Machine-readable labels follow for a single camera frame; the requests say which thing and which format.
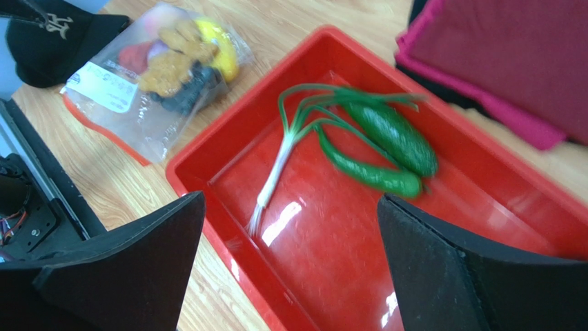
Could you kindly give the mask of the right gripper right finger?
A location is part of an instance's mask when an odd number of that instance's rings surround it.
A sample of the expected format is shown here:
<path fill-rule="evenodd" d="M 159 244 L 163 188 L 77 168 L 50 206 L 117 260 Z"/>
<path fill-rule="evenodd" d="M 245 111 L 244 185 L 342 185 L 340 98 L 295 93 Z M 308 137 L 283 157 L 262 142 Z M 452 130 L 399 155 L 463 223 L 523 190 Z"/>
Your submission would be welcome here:
<path fill-rule="evenodd" d="M 377 206 L 405 330 L 586 330 L 587 263 L 485 238 L 386 194 Z"/>

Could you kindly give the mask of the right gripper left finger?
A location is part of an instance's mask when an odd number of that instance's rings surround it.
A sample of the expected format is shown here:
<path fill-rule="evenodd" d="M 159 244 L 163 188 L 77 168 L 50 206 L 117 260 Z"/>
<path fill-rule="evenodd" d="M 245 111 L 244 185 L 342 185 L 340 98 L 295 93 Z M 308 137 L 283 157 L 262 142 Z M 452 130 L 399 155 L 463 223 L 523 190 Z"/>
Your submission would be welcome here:
<path fill-rule="evenodd" d="M 2 330 L 175 330 L 206 199 L 196 191 L 42 259 L 1 264 Z"/>

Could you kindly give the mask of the clear zip top bag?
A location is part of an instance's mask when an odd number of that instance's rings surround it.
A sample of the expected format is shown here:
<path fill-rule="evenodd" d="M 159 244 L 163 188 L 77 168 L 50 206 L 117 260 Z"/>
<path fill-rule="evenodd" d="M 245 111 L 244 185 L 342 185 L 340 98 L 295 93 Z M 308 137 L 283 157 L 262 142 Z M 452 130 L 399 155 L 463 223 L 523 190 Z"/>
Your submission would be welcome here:
<path fill-rule="evenodd" d="M 82 124 L 146 166 L 162 162 L 252 61 L 232 26 L 159 2 L 70 76 L 61 95 Z"/>

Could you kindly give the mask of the yellow ginger root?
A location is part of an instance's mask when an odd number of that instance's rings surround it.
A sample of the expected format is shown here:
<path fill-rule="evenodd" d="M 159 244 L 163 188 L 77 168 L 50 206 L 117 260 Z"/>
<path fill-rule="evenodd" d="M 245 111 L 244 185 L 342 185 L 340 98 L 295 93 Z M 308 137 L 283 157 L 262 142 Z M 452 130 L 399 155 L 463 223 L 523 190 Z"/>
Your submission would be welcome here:
<path fill-rule="evenodd" d="M 139 75 L 137 84 L 142 92 L 161 97 L 174 96 L 193 78 L 192 66 L 197 61 L 208 63 L 218 51 L 215 44 L 202 40 L 192 19 L 179 19 L 172 28 L 160 28 L 158 37 L 168 49 L 148 60 L 148 68 Z"/>

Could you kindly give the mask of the black grape bunch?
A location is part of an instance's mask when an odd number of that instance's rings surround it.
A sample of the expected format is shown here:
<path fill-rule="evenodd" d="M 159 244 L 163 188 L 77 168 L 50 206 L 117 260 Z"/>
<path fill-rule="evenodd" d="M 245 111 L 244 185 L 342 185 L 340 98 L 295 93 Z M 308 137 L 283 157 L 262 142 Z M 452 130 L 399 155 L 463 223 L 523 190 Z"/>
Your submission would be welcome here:
<path fill-rule="evenodd" d="M 200 110 L 209 105 L 225 88 L 224 79 L 218 69 L 197 61 L 190 73 L 193 78 L 184 83 L 174 96 L 161 97 L 154 92 L 149 92 L 148 96 L 165 110 L 187 116 L 194 109 Z"/>

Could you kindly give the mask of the red orange tomato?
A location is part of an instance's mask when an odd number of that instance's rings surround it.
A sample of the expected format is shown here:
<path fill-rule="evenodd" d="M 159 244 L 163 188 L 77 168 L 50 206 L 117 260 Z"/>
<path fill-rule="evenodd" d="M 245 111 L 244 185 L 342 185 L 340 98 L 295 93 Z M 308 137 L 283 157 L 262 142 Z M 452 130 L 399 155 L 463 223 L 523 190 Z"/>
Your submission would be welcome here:
<path fill-rule="evenodd" d="M 118 64 L 135 74 L 143 73 L 148 67 L 148 53 L 152 45 L 152 41 L 147 41 L 126 46 L 118 54 Z"/>

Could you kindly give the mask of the peach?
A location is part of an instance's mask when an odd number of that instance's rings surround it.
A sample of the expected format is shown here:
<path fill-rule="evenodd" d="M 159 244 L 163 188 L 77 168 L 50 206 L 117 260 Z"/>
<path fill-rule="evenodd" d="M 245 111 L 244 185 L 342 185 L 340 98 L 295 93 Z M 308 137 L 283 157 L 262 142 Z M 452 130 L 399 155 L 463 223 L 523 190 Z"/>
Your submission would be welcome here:
<path fill-rule="evenodd" d="M 185 18 L 186 12 L 174 6 L 156 6 L 145 12 L 140 19 L 140 31 L 144 36 L 157 36 L 160 28 L 173 27 L 176 20 Z"/>

